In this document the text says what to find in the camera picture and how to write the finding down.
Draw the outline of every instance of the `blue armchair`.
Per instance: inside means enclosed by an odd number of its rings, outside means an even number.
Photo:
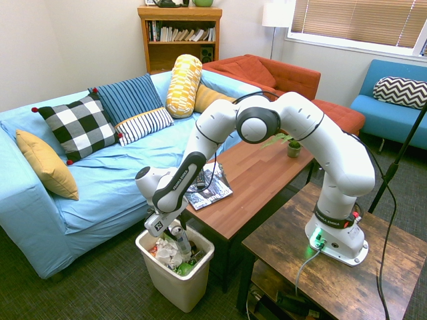
[[[361,132],[403,143],[419,116],[420,110],[375,99],[374,86],[383,77],[403,77],[427,81],[427,67],[372,60],[359,96],[350,106],[351,109],[361,112],[366,117]],[[427,149],[427,119],[421,121],[410,145]]]

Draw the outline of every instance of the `wooden coffee table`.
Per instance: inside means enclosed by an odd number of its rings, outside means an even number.
[[[237,304],[240,311],[246,310],[251,282],[272,301],[278,291],[295,294],[298,270],[315,253],[304,227],[313,215],[319,194],[320,187],[308,183],[242,241],[246,253]],[[376,278],[388,222],[365,213],[360,227],[369,243],[368,256],[361,264],[349,267],[319,254],[305,266],[298,281],[300,294],[333,319],[385,319]],[[426,256],[427,243],[392,226],[382,277],[390,319],[403,318]],[[289,315],[292,319],[305,319]]]
[[[211,271],[222,279],[227,291],[227,278],[242,256],[241,241],[264,222],[275,209],[268,203],[310,163],[313,156],[302,149],[298,158],[286,154],[288,143],[262,145],[241,142],[218,156],[233,194],[200,210],[191,205],[184,215],[194,218],[196,228],[215,245]]]

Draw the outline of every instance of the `black and white checkered pillow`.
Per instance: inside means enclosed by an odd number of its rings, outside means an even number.
[[[68,164],[118,142],[117,133],[94,93],[69,105],[38,108],[38,112],[64,148]]]

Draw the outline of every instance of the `white wall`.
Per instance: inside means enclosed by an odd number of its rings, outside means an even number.
[[[261,26],[268,2],[272,1],[214,0],[213,6],[223,9],[220,59],[246,53],[270,57],[273,28]],[[0,0],[0,111],[143,75],[137,15],[143,4]],[[357,96],[372,59],[425,65],[284,41],[284,31],[276,32],[273,59],[321,72],[317,98],[345,106]]]
[[[0,111],[146,72],[143,0],[0,0]]]

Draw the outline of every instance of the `window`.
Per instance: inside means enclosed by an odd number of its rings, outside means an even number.
[[[296,0],[290,37],[427,57],[427,0]]]

